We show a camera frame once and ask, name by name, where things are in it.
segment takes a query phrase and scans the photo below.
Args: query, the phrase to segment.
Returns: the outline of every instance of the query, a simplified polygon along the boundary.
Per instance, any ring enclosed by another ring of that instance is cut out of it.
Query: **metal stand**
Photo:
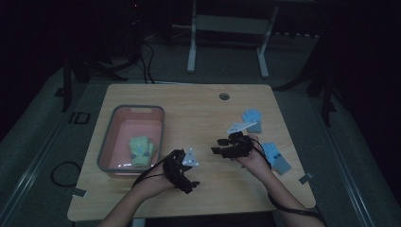
[[[278,6],[274,8],[269,20],[260,20],[197,14],[197,0],[193,0],[192,4],[191,46],[189,48],[188,66],[186,68],[188,73],[195,72],[195,60],[197,55],[197,30],[213,30],[264,35],[262,44],[256,48],[256,54],[259,60],[262,78],[267,78],[269,76],[265,59],[265,51],[271,35],[271,30],[274,25],[274,20],[278,12]]]

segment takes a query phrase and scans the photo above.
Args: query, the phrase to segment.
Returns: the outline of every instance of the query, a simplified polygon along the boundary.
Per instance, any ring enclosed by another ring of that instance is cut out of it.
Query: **wooden table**
[[[221,93],[230,98],[221,100]],[[274,210],[262,183],[237,162],[223,159],[210,149],[218,147],[218,139],[227,138],[226,130],[233,122],[242,122],[241,115],[247,109],[262,113],[259,141],[274,142],[292,166],[283,176],[276,175],[306,207],[315,205],[309,184],[298,181],[305,173],[268,85],[113,84],[103,101],[78,179],[77,188],[86,190],[87,195],[72,199],[68,210],[71,220],[103,219],[134,181],[134,177],[112,178],[96,165],[113,109],[120,104],[162,106],[166,111],[162,155],[176,148],[193,148],[200,163],[185,172],[190,181],[200,182],[193,192],[166,191],[143,203],[136,218]]]

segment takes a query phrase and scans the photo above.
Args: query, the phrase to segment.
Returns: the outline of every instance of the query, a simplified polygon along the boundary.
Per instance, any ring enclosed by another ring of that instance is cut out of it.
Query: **green object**
[[[132,166],[148,167],[156,151],[156,146],[146,136],[133,137],[130,140]]]

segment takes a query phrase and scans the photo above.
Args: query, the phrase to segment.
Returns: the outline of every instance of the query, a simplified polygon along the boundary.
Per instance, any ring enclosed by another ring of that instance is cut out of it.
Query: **box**
[[[160,159],[164,122],[165,110],[160,106],[116,107],[97,157],[97,166],[111,176],[138,175],[149,169]],[[135,152],[132,152],[130,140],[144,136],[156,149],[147,166],[133,166]]]

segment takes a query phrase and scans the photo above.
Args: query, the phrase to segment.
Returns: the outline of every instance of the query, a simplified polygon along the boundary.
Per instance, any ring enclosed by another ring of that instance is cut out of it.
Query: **forearm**
[[[262,180],[270,196],[280,205],[296,210],[307,210],[271,172]],[[323,226],[315,217],[298,215],[279,210],[287,226]]]
[[[98,226],[126,227],[143,201],[130,190]]]

